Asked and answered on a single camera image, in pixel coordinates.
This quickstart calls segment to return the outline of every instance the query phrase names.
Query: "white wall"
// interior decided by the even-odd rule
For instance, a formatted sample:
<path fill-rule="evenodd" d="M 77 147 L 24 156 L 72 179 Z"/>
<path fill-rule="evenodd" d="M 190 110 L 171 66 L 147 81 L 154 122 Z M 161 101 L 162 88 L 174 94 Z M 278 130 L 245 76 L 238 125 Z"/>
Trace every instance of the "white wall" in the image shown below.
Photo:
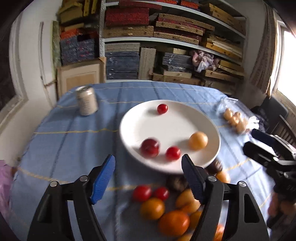
<path fill-rule="evenodd" d="M 38 35 L 40 22 L 44 22 L 43 61 L 46 83 L 53 80 L 51 67 L 51 21 L 56 20 L 56 12 L 62 0 L 35 0 L 22 14 L 19 33 L 19 56 L 22 78 L 28 101 L 13 116 L 0 133 L 0 159 L 15 165 L 34 130 L 51 109 L 46 99 L 40 79 L 38 58 Z M 55 105 L 55 87 L 48 89 L 50 99 Z"/>
<path fill-rule="evenodd" d="M 252 108 L 255 105 L 260 105 L 266 96 L 256 87 L 249 84 L 249 77 L 252 73 L 262 40 L 266 9 L 262 0 L 226 1 L 247 17 L 247 47 L 244 51 L 243 58 L 246 77 L 236 97 L 245 103 L 247 107 Z"/>

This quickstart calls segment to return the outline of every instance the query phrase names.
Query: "white can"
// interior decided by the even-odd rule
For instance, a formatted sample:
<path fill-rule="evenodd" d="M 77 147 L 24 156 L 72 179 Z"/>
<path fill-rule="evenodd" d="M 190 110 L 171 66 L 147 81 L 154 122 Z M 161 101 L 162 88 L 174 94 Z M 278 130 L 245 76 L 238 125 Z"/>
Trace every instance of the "white can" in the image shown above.
<path fill-rule="evenodd" d="M 76 89 L 79 111 L 81 115 L 91 115 L 98 110 L 94 89 L 84 85 Z"/>

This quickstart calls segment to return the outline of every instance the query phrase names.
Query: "white plate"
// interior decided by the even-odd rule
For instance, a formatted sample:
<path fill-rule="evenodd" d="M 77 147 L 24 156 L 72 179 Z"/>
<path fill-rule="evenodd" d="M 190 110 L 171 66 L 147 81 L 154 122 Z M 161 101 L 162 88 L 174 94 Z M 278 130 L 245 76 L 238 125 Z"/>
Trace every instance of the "white plate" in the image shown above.
<path fill-rule="evenodd" d="M 157 113 L 157 106 L 166 104 L 165 114 Z M 188 147 L 188 139 L 196 132 L 202 131 L 208 136 L 208 145 L 200 151 Z M 173 162 L 165 160 L 166 150 L 176 145 L 181 155 L 188 154 L 196 166 L 207 167 L 220 150 L 220 134 L 216 125 L 203 113 L 171 100 L 152 100 L 136 105 L 122 118 L 120 138 L 127 151 L 139 162 L 155 170 L 182 174 L 181 158 Z M 147 159 L 141 156 L 141 143 L 152 137 L 160 143 L 157 157 Z"/>

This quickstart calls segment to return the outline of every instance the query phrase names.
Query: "hand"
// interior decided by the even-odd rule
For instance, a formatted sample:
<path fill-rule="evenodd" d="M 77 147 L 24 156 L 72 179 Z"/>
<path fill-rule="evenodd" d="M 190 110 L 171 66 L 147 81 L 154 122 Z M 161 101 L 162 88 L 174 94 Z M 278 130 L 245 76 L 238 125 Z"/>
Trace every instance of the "hand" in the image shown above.
<path fill-rule="evenodd" d="M 296 203 L 291 203 L 289 201 L 281 201 L 281 203 L 279 203 L 278 194 L 273 193 L 268 208 L 268 214 L 272 217 L 275 217 L 279 210 L 285 215 L 296 214 Z"/>

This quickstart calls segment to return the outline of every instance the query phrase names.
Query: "blue tablecloth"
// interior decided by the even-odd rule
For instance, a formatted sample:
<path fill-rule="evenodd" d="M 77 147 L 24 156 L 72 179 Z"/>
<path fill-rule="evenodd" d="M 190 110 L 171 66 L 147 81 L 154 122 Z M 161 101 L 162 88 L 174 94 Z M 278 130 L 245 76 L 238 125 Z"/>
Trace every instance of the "blue tablecloth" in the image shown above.
<path fill-rule="evenodd" d="M 231 177 L 231 183 L 245 181 L 267 218 L 272 187 L 263 168 L 244 156 L 242 146 L 248 136 L 238 136 L 215 108 L 225 97 L 216 89 L 159 82 L 119 82 L 93 85 L 99 110 L 90 116 L 79 115 L 75 92 L 67 92 L 37 128 L 28 144 L 11 190 L 10 226 L 20 240 L 26 240 L 36 207 L 50 181 L 73 182 L 101 165 L 108 154 L 116 157 L 116 169 L 103 199 L 93 206 L 108 241 L 173 240 L 161 236 L 157 222 L 139 215 L 139 204 L 131 202 L 136 185 L 165 183 L 166 175 L 134 160 L 118 134 L 123 115 L 135 105 L 155 99 L 180 101 L 208 115 L 219 128 L 221 150 L 218 158 Z M 166 201 L 173 209 L 175 196 Z M 76 223 L 73 202 L 68 202 L 73 233 L 82 240 Z M 225 223 L 227 202 L 220 222 Z"/>

